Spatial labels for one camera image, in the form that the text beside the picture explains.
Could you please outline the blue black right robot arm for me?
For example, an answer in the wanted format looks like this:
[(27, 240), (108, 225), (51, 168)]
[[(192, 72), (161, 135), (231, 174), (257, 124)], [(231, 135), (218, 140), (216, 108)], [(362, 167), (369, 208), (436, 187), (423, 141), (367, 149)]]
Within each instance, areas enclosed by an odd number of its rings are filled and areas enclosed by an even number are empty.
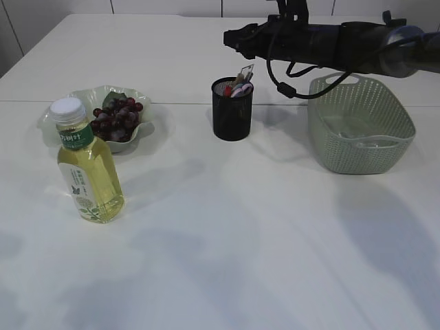
[(439, 72), (439, 33), (424, 32), (394, 19), (382, 23), (349, 21), (311, 24), (306, 1), (279, 1), (278, 14), (223, 34), (225, 46), (244, 58), (302, 63), (341, 72), (407, 78), (415, 72)]

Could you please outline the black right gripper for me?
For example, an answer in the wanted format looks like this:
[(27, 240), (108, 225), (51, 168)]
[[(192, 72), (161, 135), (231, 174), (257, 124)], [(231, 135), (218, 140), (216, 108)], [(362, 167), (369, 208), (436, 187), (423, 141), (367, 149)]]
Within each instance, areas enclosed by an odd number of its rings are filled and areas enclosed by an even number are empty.
[(224, 45), (249, 60), (259, 57), (361, 74), (389, 73), (382, 67), (383, 53), (358, 63), (386, 44), (391, 32), (386, 25), (361, 21), (310, 24), (306, 1), (280, 1), (278, 8), (279, 13), (268, 16), (264, 24), (224, 32)]

